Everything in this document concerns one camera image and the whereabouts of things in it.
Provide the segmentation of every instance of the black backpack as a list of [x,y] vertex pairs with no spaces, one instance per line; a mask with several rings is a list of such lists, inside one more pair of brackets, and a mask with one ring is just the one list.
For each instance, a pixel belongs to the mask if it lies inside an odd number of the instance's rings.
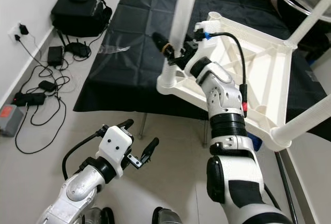
[[57,0],[51,13],[54,27],[63,34],[95,37],[106,28],[112,9],[104,0]]

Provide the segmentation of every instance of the tiled floor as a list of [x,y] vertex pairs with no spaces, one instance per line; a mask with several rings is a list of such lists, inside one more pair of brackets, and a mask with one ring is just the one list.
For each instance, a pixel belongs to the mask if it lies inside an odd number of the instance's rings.
[[[115,9],[119,0],[106,0]],[[84,62],[70,65],[73,80],[61,93],[67,105],[67,119],[54,143],[41,153],[21,154],[13,138],[0,140],[0,223],[35,223],[43,210],[57,197],[63,183],[61,163],[63,156],[75,144],[98,130],[102,124],[115,125],[128,118],[135,120],[131,132],[137,137],[141,113],[72,111],[82,84],[90,70],[102,38],[92,45],[93,55]],[[61,45],[59,39],[52,46]],[[39,82],[36,77],[26,86]],[[54,99],[47,102],[47,108],[36,115],[36,122],[46,120],[56,109]],[[28,117],[34,110],[31,107]],[[63,109],[56,117],[42,127],[33,127],[26,122],[19,135],[19,146],[33,151],[50,141],[63,118]],[[211,224],[227,223],[222,208],[213,203],[206,192],[206,162],[210,155],[202,149],[203,122],[188,118],[149,114],[145,136],[136,139],[133,153],[140,155],[147,144],[158,136],[160,145],[152,161],[137,171],[128,168],[120,180],[112,181],[99,194],[97,205],[109,206],[114,210],[116,223],[150,223],[154,208],[164,206],[178,212],[184,223]],[[88,156],[94,156],[99,139],[79,149],[68,161],[68,172],[72,173]],[[274,193],[282,210],[288,215],[285,193],[273,152],[263,147],[258,152],[264,179]]]

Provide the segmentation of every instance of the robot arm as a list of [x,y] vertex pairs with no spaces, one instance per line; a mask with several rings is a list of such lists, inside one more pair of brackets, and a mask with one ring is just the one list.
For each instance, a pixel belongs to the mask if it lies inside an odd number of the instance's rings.
[[186,41],[182,56],[175,57],[172,46],[162,35],[153,34],[153,39],[168,63],[193,75],[206,95],[213,155],[207,163],[209,197],[222,205],[229,224],[290,224],[280,210],[262,201],[263,176],[244,121],[246,86],[238,90],[219,64],[206,56],[199,57],[204,53],[198,52],[194,41]]
[[104,125],[95,136],[101,136],[102,141],[96,159],[87,158],[80,166],[81,172],[67,179],[63,184],[56,201],[41,215],[37,223],[40,224],[79,224],[82,217],[89,210],[97,193],[114,178],[120,178],[123,170],[129,165],[141,168],[159,144],[154,140],[144,150],[141,159],[131,154],[133,136],[127,129],[133,120],[108,127]]

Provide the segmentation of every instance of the black tablecloth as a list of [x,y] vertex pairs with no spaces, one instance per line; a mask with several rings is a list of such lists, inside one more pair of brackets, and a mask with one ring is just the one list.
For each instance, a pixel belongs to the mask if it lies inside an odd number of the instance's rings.
[[[121,0],[92,65],[74,111],[138,111],[207,119],[207,113],[173,95],[156,90],[164,57],[151,35],[170,34],[176,0]],[[290,32],[270,0],[196,0],[188,34],[210,11],[280,39]],[[127,51],[110,53],[114,48]],[[292,57],[287,121],[326,96],[300,51]],[[331,140],[326,133],[330,121],[314,133]]]

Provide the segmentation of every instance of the gray box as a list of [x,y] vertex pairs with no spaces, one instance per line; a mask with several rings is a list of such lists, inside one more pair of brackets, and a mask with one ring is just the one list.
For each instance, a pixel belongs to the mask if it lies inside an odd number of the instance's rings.
[[16,105],[4,105],[0,111],[1,135],[7,137],[14,137],[22,118],[23,113]]

